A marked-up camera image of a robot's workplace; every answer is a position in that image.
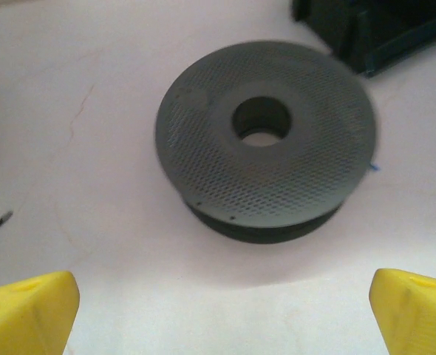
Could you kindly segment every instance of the dark plastic box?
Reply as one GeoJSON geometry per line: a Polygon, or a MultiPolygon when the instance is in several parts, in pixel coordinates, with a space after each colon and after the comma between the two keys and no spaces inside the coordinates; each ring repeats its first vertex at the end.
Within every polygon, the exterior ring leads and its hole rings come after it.
{"type": "Polygon", "coordinates": [[[436,0],[293,0],[292,11],[368,76],[436,41],[436,0]]]}

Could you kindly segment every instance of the gray disc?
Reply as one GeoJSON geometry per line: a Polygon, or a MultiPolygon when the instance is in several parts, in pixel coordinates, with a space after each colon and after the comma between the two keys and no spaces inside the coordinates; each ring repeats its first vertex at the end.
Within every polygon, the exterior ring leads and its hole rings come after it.
{"type": "Polygon", "coordinates": [[[156,145],[193,209],[235,226],[278,228],[341,205],[369,167],[375,119],[342,64],[257,41],[218,50],[179,76],[157,114],[156,145]],[[255,132],[280,141],[243,141],[255,132]]]}

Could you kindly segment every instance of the center hole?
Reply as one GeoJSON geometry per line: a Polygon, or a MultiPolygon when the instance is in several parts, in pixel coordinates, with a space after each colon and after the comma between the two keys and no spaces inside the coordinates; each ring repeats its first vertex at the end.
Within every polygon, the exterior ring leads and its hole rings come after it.
{"type": "Polygon", "coordinates": [[[275,98],[250,98],[233,114],[234,131],[249,146],[272,146],[287,136],[290,126],[287,108],[275,98]]]}

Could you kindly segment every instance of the yellow 3d printed part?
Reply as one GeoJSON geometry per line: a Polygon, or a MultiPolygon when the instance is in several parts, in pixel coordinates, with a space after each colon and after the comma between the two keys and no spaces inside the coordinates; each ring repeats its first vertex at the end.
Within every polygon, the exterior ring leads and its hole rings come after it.
{"type": "Polygon", "coordinates": [[[380,269],[369,301],[390,355],[436,354],[436,279],[380,269]]]}
{"type": "Polygon", "coordinates": [[[62,355],[79,299],[67,271],[0,287],[0,355],[62,355]]]}

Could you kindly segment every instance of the plastic part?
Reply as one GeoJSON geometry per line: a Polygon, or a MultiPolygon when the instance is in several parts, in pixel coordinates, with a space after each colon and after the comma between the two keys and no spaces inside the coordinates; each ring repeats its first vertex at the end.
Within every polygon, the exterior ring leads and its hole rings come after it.
{"type": "Polygon", "coordinates": [[[279,41],[201,58],[171,85],[156,121],[157,154],[185,203],[249,243],[319,226],[367,172],[375,139],[357,78],[327,55],[279,41]],[[253,146],[245,139],[254,133],[280,141],[253,146]]]}
{"type": "Polygon", "coordinates": [[[62,355],[79,300],[68,271],[0,287],[0,355],[62,355]]]}
{"type": "Polygon", "coordinates": [[[436,279],[380,269],[369,301],[390,355],[436,355],[436,279]]]}
{"type": "Polygon", "coordinates": [[[293,17],[368,76],[436,41],[436,0],[293,0],[293,17]]]}

